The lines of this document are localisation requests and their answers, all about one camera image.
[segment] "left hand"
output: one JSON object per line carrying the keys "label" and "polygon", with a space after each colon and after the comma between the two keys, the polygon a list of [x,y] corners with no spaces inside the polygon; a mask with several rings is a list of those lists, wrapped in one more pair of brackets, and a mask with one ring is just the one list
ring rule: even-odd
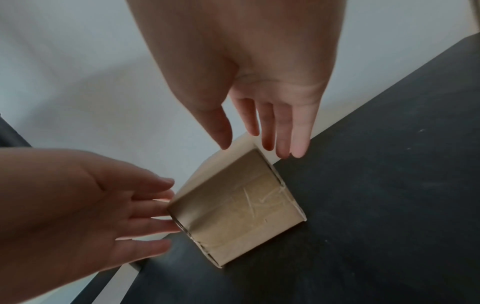
{"label": "left hand", "polygon": [[81,277],[166,252],[173,181],[68,150],[0,150],[0,300],[14,303]]}

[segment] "brown box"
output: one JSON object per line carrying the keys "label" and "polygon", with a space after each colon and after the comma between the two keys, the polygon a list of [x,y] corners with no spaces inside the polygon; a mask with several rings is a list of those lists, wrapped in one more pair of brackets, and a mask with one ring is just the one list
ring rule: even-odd
{"label": "brown box", "polygon": [[307,220],[247,136],[205,161],[168,210],[217,267]]}

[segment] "table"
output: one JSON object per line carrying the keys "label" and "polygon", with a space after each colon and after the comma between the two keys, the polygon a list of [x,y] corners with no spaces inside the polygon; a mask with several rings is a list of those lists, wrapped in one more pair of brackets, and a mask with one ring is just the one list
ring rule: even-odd
{"label": "table", "polygon": [[122,304],[480,302],[480,35],[275,167],[306,223],[224,269],[170,235]]}

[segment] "hand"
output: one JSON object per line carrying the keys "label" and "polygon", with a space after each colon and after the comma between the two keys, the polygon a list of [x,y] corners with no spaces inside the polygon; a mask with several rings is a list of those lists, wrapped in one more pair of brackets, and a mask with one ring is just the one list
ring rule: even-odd
{"label": "hand", "polygon": [[166,252],[173,181],[67,150],[0,150],[0,294],[13,303],[100,270]]}
{"label": "hand", "polygon": [[168,85],[223,148],[229,93],[246,129],[302,157],[333,70],[343,0],[128,0]]}

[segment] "cardboard box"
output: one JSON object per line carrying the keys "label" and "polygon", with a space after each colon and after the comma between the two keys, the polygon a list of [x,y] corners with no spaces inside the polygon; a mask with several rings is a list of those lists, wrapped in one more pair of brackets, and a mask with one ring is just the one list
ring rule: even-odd
{"label": "cardboard box", "polygon": [[168,210],[217,267],[307,220],[247,136],[205,161]]}

